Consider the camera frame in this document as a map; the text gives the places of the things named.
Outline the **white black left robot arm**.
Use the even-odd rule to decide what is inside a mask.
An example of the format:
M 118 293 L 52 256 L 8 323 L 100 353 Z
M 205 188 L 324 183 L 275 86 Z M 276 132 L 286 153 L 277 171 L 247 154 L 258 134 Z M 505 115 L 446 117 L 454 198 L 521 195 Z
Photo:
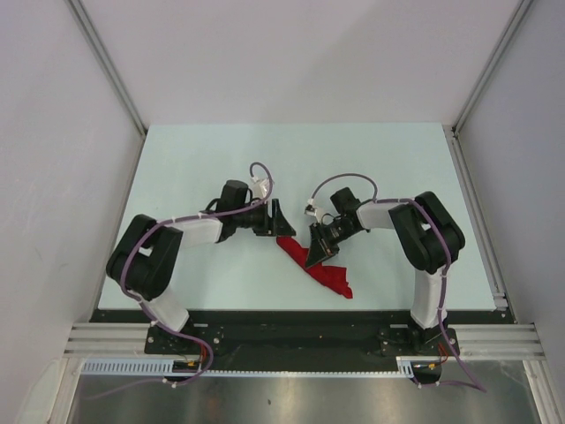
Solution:
M 136 215 L 117 243 L 106 265 L 107 277 L 148 311 L 152 322 L 167 328 L 163 340 L 174 352 L 187 352 L 195 342 L 194 330 L 186 326 L 190 315 L 169 288 L 179 251 L 221 243 L 239 228 L 258 237 L 294 236 L 279 200 L 267 198 L 269 190 L 267 178 L 254 178 L 251 185 L 230 179 L 194 218 L 157 223 Z

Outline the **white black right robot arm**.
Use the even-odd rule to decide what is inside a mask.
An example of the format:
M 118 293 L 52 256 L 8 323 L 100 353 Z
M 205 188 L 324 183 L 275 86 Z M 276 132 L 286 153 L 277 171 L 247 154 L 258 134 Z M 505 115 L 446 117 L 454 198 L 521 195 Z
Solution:
M 459 225 L 435 193 L 424 192 L 413 199 L 360 201 L 350 188 L 334 193 L 337 216 L 323 222 L 323 213 L 310 199 L 305 213 L 316 219 L 309 227 L 310 246 L 305 267 L 312 268 L 339 253 L 339 244 L 374 229 L 395 232 L 405 257 L 415 269 L 414 300 L 408 346 L 417 354 L 428 354 L 447 329 L 445 301 L 451 265 L 465 247 Z

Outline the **red cloth napkin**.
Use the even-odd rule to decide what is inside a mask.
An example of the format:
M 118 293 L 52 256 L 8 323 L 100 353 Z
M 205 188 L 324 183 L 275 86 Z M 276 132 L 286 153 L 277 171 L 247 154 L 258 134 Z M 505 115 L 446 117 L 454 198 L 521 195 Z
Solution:
M 345 267 L 318 263 L 307 268 L 305 265 L 307 248 L 302 247 L 292 237 L 277 237 L 276 244 L 313 280 L 346 299 L 353 299 L 353 291 L 347 281 Z

